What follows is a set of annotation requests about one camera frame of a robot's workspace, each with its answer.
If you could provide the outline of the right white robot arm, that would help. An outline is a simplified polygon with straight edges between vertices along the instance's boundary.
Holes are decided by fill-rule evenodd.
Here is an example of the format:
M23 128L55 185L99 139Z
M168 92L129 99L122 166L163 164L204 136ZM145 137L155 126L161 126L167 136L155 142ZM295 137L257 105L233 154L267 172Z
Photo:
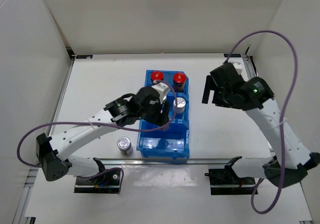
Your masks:
M260 178L286 188L304 179L308 170L320 163L320 154L311 152L298 139L281 115L274 93L265 80L241 75L207 75L202 103L207 104L213 91L213 104L244 111L259 127L271 145L274 156L267 158L232 158L212 178L218 183L240 184L245 178Z

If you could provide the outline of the blue corner label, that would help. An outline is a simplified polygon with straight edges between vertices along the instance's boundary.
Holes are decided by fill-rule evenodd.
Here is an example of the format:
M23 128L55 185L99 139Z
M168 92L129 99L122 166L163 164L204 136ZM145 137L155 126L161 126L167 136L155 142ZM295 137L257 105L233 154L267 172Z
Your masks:
M92 59L93 55L77 55L76 59Z
M230 58L241 58L242 57L242 55L240 53L232 53L231 56L229 55L229 53L224 53L223 56L225 58L228 58L228 57L230 57Z

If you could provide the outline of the middle blue storage bin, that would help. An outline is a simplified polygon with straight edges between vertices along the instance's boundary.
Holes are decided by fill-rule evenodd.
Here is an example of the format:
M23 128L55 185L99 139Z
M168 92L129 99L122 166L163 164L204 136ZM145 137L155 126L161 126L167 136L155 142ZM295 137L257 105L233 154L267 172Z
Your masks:
M170 102L170 110L169 110L169 121L171 121L171 123L180 123L180 124L183 124L183 123L188 123L189 122L189 96L186 95L185 93L182 93L182 92L177 92L176 93L176 98L177 97L182 97L186 100L187 104L186 104L186 107L185 107L185 110L184 110L184 113L183 114L176 114L174 111L173 111L173 101L175 100L175 96L173 95L172 92L169 92L167 94L167 100ZM140 122L146 122L150 125L152 125L151 128L158 128L157 125L155 124L151 124L147 121L145 121L144 119L142 119L141 117L138 119Z

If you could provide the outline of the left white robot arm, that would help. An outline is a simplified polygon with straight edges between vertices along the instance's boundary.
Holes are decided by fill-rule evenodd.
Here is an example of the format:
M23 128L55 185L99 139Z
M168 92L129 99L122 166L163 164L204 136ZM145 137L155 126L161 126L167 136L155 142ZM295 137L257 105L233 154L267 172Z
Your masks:
M164 83L141 88L137 94L125 94L106 104L85 123L52 136L42 133L36 138L36 156L48 182L65 175L88 178L100 184L105 168L94 158L75 156L74 152L108 133L123 129L138 120L161 127L169 121L170 103L164 97L170 87Z

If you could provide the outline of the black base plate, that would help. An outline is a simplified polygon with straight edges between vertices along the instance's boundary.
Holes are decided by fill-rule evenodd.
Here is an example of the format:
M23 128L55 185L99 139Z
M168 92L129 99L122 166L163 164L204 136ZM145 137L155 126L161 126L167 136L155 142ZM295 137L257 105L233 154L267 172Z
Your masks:
M204 176L209 178L212 196L251 195L256 186L253 177L234 177L221 168L209 169Z
M76 194L119 194L122 188L124 170L120 167L106 169L94 178L77 177L74 185Z

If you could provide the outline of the red-lid sauce jar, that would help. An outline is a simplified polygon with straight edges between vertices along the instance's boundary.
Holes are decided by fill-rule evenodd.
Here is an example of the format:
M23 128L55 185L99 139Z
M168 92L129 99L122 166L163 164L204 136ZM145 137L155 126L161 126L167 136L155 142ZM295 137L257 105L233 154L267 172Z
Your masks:
M187 81L187 76L183 72L176 72L173 76L173 89L176 93L182 93Z
M164 74L162 71L155 70L150 75L151 82L154 83L154 81L163 81L164 80Z

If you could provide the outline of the left blue corner label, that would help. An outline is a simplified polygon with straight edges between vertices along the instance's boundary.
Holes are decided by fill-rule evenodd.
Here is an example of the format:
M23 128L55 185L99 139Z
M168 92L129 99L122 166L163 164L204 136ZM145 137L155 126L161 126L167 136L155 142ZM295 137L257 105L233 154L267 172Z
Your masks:
M92 59L93 55L77 55L76 59Z

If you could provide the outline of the right blue corner label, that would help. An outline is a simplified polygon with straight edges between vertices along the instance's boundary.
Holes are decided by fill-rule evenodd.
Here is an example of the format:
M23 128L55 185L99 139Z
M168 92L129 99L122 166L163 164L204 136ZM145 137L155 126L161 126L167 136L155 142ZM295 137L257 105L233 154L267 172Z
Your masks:
M240 53L232 53L231 56L229 55L229 53L224 53L223 56L225 58L228 58L228 57L230 57L230 58L241 58L242 57L242 55Z

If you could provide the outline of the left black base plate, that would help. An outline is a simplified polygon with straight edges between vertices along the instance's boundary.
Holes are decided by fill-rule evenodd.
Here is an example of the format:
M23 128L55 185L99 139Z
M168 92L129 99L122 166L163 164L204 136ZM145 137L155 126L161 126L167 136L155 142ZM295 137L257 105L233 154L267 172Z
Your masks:
M76 194L119 194L122 188L124 170L120 167L106 169L94 178L77 177L74 185Z

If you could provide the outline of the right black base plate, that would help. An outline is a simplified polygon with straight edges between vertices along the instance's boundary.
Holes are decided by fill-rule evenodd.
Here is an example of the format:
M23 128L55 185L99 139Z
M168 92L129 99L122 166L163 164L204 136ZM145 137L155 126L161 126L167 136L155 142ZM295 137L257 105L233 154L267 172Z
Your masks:
M209 169L204 176L209 178L212 196L251 195L256 186L253 177L234 177L221 168Z

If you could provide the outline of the near blue storage bin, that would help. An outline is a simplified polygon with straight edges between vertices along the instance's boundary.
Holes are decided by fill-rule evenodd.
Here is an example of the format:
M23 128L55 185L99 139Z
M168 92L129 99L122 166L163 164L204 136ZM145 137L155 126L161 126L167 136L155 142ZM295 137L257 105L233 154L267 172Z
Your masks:
M140 132L136 150L144 158L187 160L190 157L188 121L174 119L167 130Z

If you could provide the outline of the left near silver-lid jar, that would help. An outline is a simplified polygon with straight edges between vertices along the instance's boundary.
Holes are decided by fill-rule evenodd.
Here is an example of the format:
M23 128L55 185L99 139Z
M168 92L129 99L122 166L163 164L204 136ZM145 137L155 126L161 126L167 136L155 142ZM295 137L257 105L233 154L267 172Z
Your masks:
M117 140L117 147L122 155L129 156L133 153L133 146L131 140L126 136L120 137Z

